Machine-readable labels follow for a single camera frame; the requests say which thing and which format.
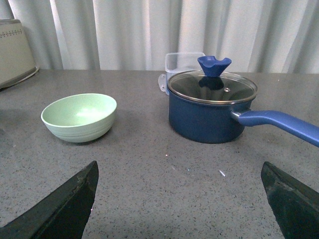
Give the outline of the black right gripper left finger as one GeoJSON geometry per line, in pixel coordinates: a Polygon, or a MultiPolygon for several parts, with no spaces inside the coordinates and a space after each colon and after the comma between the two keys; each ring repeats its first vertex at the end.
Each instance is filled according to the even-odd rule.
{"type": "Polygon", "coordinates": [[[95,201],[96,161],[0,229],[2,239],[80,239],[95,201]]]}

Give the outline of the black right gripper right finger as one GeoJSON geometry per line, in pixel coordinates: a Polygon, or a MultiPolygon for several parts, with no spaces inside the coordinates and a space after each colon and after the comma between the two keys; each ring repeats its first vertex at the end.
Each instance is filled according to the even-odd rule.
{"type": "Polygon", "coordinates": [[[266,161],[261,179],[268,203],[286,239],[319,237],[319,193],[266,161]]]}

